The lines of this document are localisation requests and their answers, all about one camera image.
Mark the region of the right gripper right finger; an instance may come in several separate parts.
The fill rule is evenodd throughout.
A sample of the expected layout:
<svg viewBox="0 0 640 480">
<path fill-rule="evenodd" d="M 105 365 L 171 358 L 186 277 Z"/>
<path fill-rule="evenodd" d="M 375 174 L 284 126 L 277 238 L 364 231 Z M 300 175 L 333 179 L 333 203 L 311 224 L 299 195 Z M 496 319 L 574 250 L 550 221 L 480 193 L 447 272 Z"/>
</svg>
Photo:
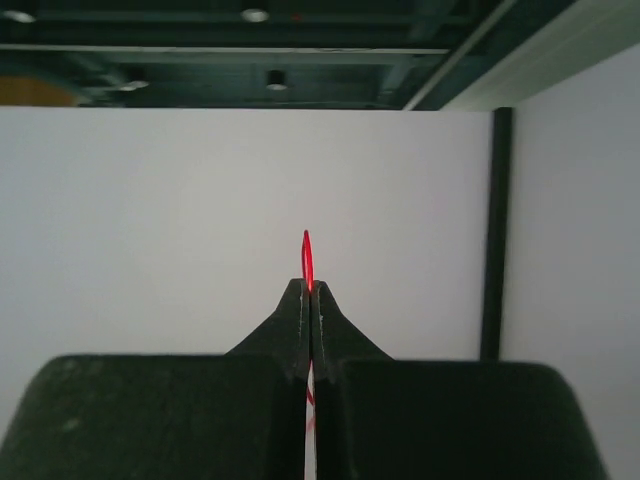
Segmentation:
<svg viewBox="0 0 640 480">
<path fill-rule="evenodd" d="M 311 298 L 321 479 L 604 479 L 578 399 L 531 363 L 397 360 Z"/>
</svg>

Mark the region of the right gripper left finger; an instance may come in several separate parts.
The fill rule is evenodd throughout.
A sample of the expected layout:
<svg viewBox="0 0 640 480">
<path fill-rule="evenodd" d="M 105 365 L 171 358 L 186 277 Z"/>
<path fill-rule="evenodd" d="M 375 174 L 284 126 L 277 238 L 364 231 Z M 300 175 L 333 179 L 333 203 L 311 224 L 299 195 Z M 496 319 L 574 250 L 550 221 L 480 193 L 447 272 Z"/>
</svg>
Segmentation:
<svg viewBox="0 0 640 480">
<path fill-rule="evenodd" d="M 225 354 L 77 354 L 28 384 L 1 444 L 5 479 L 300 479 L 310 296 Z"/>
</svg>

